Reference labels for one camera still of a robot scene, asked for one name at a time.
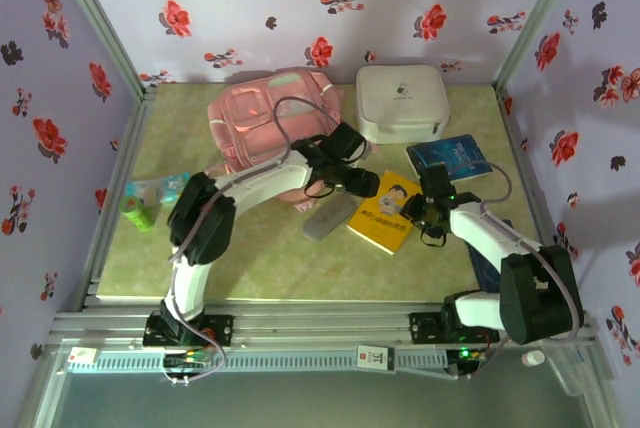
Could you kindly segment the white zip case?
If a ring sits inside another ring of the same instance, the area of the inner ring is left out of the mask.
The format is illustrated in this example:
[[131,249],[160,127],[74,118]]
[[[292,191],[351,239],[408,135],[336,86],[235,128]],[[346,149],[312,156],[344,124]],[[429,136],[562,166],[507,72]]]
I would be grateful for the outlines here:
[[356,102],[358,131],[378,145],[438,140],[450,120],[444,82],[429,65],[360,68]]

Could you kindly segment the yellow book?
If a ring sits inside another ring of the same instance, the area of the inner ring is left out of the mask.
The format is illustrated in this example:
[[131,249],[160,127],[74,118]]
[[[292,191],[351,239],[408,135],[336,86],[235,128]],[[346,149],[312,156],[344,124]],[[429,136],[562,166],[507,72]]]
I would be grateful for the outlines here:
[[412,224],[400,215],[407,201],[420,193],[420,186],[392,171],[380,178],[376,195],[366,198],[347,223],[347,228],[388,254],[395,254]]

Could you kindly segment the pink school backpack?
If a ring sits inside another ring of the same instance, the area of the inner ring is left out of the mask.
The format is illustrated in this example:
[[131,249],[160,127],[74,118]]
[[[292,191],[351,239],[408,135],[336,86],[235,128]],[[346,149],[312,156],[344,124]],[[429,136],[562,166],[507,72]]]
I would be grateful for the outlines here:
[[[289,71],[232,85],[208,106],[209,126],[223,155],[226,175],[282,154],[288,144],[329,136],[344,122],[342,93],[320,72]],[[303,190],[277,197],[304,204]]]

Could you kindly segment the dark blue notebook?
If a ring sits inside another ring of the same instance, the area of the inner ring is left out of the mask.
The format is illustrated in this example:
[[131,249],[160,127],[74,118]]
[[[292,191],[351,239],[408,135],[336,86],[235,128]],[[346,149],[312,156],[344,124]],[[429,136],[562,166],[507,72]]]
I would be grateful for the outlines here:
[[[507,226],[510,230],[513,230],[513,224],[509,219],[501,219],[502,224]],[[501,254],[500,258],[497,259],[498,267],[501,267],[501,260],[506,258],[513,252],[513,239],[509,236],[506,236],[504,230],[499,230],[504,240],[508,240],[505,246],[502,246],[501,251],[498,254]],[[487,293],[499,293],[500,292],[500,280],[501,280],[501,272],[495,267],[494,263],[488,260],[484,255],[476,249],[475,244],[469,243],[469,240],[475,240],[477,238],[477,234],[469,234],[467,233],[461,239],[464,240],[465,246],[467,248],[469,258],[471,261],[471,265],[475,274],[475,278],[479,289],[481,291]]]

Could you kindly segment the green bottle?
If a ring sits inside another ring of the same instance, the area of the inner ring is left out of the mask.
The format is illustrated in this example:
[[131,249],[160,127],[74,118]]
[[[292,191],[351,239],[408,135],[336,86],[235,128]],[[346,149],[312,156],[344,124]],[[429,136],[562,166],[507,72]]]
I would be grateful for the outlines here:
[[119,202],[119,211],[128,219],[139,231],[149,231],[153,226],[153,221],[146,211],[142,201],[135,196],[124,196]]

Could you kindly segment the clear plastic container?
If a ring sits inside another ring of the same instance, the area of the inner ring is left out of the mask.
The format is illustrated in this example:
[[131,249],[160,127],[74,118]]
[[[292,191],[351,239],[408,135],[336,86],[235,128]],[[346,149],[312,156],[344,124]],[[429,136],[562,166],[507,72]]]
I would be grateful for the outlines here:
[[578,397],[611,388],[612,372],[595,338],[570,343],[543,341],[540,348],[567,396]]

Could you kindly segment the white label card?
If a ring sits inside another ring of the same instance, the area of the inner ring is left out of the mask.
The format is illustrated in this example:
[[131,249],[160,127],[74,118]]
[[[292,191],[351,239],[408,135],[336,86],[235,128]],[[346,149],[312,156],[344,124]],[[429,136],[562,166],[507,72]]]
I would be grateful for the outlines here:
[[359,344],[356,347],[356,368],[365,371],[395,371],[395,349]]

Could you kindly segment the aluminium frame rail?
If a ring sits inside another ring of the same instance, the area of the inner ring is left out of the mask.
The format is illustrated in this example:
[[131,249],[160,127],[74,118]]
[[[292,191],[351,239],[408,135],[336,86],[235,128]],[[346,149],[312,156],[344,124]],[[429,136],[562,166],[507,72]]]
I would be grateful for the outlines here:
[[[148,316],[158,305],[102,304],[55,316],[45,344],[142,345]],[[234,318],[233,351],[341,350],[358,343],[410,348],[409,316],[437,312],[434,303],[224,301],[206,306]]]

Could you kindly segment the white tag with red mark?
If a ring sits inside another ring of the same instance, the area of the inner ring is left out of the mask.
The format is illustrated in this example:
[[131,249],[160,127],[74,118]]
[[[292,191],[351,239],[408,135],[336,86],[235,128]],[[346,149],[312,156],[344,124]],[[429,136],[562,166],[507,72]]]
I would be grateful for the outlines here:
[[93,365],[99,355],[99,350],[90,347],[73,347],[67,358],[68,363]]

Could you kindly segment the dark blue book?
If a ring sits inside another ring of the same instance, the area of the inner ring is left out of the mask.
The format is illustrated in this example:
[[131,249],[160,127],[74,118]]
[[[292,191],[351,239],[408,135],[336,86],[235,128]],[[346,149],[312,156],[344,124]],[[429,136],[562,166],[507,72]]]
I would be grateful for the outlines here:
[[407,157],[417,177],[419,171],[434,164],[443,164],[452,183],[471,180],[493,172],[493,168],[470,134],[411,145]]

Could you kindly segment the grey pencil case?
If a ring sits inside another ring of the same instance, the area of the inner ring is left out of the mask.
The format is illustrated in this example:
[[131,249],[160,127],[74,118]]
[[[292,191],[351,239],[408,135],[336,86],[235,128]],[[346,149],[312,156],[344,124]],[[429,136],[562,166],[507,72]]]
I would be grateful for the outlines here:
[[326,238],[348,220],[357,209],[357,200],[347,194],[336,195],[323,203],[302,225],[304,237],[312,242]]

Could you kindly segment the aluminium frame post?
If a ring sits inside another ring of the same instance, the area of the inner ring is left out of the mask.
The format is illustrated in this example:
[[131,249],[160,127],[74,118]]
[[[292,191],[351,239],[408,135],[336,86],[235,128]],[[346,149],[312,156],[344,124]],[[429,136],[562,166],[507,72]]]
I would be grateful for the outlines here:
[[524,60],[527,49],[533,43],[536,33],[544,23],[554,3],[555,0],[536,0],[520,35],[493,83],[497,93],[506,90],[510,79],[515,75],[519,65]]
[[88,18],[92,28],[96,32],[111,60],[125,80],[128,88],[135,98],[142,100],[146,94],[146,88],[136,74],[124,45],[119,39],[112,23],[104,11],[99,0],[76,0]]

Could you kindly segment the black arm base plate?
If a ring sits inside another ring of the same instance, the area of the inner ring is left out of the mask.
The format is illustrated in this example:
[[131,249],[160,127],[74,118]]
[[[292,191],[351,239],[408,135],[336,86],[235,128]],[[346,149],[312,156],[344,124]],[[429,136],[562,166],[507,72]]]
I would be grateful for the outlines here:
[[152,313],[146,321],[142,338],[145,348],[206,347],[215,340],[222,347],[230,347],[234,332],[231,315],[203,314],[191,322],[192,330],[178,320],[166,320],[160,312]]
[[436,312],[410,313],[409,334],[415,345],[495,344],[500,341],[500,334],[496,330],[481,327],[448,327],[441,314]]

